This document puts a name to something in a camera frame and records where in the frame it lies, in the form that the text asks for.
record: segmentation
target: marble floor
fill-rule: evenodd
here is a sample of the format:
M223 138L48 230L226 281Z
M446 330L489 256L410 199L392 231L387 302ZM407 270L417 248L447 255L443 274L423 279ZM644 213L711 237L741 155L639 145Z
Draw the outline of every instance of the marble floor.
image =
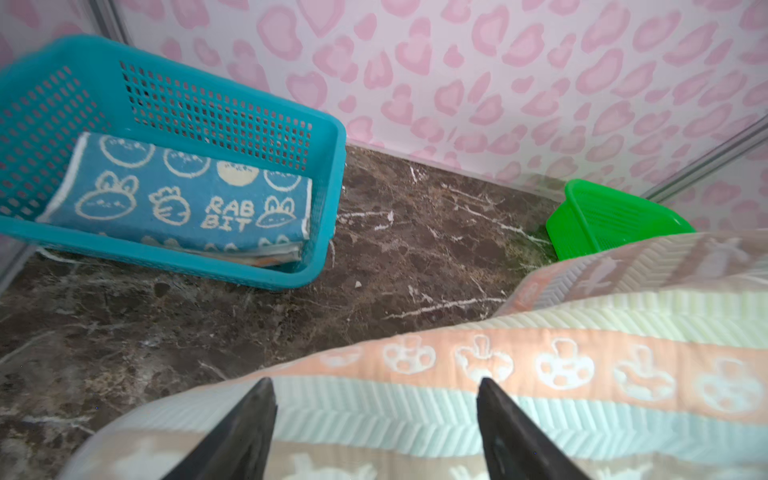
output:
M316 351L492 314L554 260L556 204L349 147L317 281L280 293L67 253L0 296L0 478L51 478L135 406Z

